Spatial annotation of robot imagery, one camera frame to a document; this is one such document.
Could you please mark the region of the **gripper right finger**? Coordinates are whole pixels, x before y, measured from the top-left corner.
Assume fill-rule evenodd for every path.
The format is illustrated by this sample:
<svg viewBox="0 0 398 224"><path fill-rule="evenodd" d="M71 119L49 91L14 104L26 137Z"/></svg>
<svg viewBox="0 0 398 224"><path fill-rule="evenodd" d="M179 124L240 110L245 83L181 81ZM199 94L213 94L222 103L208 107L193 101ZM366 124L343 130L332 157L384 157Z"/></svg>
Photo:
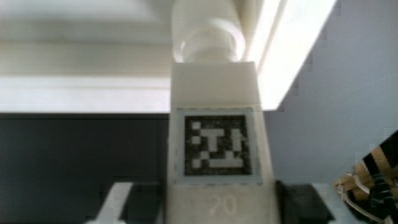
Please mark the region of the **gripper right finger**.
<svg viewBox="0 0 398 224"><path fill-rule="evenodd" d="M343 224L311 184L275 182L280 224Z"/></svg>

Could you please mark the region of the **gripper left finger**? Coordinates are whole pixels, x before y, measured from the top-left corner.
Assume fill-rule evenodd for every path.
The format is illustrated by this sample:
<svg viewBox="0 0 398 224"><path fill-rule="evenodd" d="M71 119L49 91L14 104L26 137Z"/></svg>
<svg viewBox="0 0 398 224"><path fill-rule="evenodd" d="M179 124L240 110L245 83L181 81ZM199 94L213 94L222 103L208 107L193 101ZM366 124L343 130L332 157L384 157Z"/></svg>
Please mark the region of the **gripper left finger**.
<svg viewBox="0 0 398 224"><path fill-rule="evenodd" d="M108 191L96 218L87 224L126 224L121 219L133 183L115 182Z"/></svg>

